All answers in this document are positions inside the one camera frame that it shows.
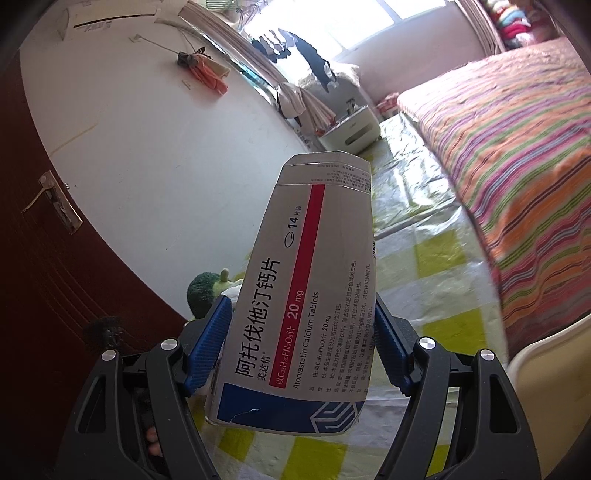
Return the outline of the person left hand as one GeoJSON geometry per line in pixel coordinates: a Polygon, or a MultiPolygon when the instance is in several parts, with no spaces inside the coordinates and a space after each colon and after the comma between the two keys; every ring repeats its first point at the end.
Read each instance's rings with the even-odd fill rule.
{"type": "Polygon", "coordinates": [[[161,447],[158,442],[157,432],[154,427],[150,427],[146,432],[146,440],[149,443],[148,451],[151,455],[161,457],[161,447]]]}

